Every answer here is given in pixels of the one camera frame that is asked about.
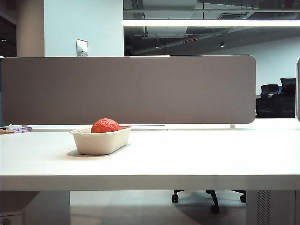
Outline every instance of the office chair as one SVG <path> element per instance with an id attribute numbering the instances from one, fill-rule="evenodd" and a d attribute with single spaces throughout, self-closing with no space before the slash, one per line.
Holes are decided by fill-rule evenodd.
<path id="1" fill-rule="evenodd" d="M 178 203 L 178 195 L 177 195 L 177 193 L 180 192 L 180 191 L 183 191 L 183 190 L 174 190 L 174 194 L 172 195 L 172 202 L 173 203 Z M 234 190 L 234 191 L 242 193 L 243 195 L 240 196 L 240 200 L 243 203 L 246 203 L 246 191 L 242 191 L 242 190 Z M 216 192 L 214 190 L 207 190 L 206 193 L 210 194 L 212 200 L 214 201 L 214 205 L 212 205 L 210 207 L 210 211 L 213 214 L 218 214 L 220 212 L 220 209 L 219 209 L 219 204 L 218 204 L 218 199 L 217 199 Z"/>
<path id="2" fill-rule="evenodd" d="M 293 85 L 296 86 L 296 78 L 281 78 L 280 81 L 282 83 L 281 93 L 285 93 L 289 85 L 291 85 L 290 88 L 293 87 Z"/>
<path id="3" fill-rule="evenodd" d="M 284 93 L 273 95 L 274 114 L 277 118 L 295 118 L 296 84 L 285 84 Z"/>
<path id="4" fill-rule="evenodd" d="M 279 86 L 278 84 L 266 84 L 261 86 L 262 92 L 261 92 L 261 97 L 268 97 L 269 94 L 278 94 L 279 92 Z"/>
<path id="5" fill-rule="evenodd" d="M 261 97 L 255 100 L 258 118 L 275 118 L 274 101 L 272 97 Z"/>

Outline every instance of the red stress ball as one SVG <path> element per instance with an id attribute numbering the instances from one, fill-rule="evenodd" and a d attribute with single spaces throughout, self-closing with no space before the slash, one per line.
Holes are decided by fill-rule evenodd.
<path id="1" fill-rule="evenodd" d="M 121 130 L 121 127 L 116 121 L 109 118 L 102 118 L 94 123 L 91 132 L 103 133 L 103 132 L 112 132 L 117 130 Z"/>

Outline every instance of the chair base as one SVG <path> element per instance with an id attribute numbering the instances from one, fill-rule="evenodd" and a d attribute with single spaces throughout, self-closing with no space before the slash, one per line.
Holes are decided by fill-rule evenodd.
<path id="1" fill-rule="evenodd" d="M 172 195 L 172 202 L 173 203 L 178 203 L 179 198 L 178 198 L 177 193 L 180 192 L 180 191 L 183 191 L 183 190 L 174 190 L 174 194 Z M 242 190 L 234 190 L 234 191 L 242 193 L 243 195 L 240 196 L 240 200 L 241 200 L 242 203 L 246 203 L 246 191 L 242 191 Z M 207 190 L 206 193 L 210 194 L 212 200 L 214 201 L 214 205 L 212 205 L 210 207 L 210 211 L 213 214 L 218 214 L 220 212 L 220 208 L 219 208 L 216 192 L 214 190 Z"/>

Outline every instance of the chair wheel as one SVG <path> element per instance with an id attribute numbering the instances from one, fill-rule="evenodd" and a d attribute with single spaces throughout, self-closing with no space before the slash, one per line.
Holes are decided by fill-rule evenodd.
<path id="1" fill-rule="evenodd" d="M 242 203 L 246 203 L 246 195 L 245 194 L 243 194 L 243 195 L 240 196 L 240 201 Z"/>
<path id="2" fill-rule="evenodd" d="M 220 212 L 220 209 L 218 206 L 215 206 L 215 205 L 212 205 L 210 207 L 210 211 L 213 213 L 213 214 L 218 214 Z"/>
<path id="3" fill-rule="evenodd" d="M 177 194 L 173 194 L 172 195 L 172 202 L 173 203 L 177 203 L 178 202 L 178 195 Z"/>

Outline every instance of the fluorescent light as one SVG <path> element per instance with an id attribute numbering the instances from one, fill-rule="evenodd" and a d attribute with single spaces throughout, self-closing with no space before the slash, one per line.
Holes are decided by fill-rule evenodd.
<path id="1" fill-rule="evenodd" d="M 131 58 L 156 58 L 156 57 L 170 57 L 169 55 L 130 55 Z"/>
<path id="2" fill-rule="evenodd" d="M 148 27 L 299 27 L 300 20 L 123 20 L 123 25 Z"/>

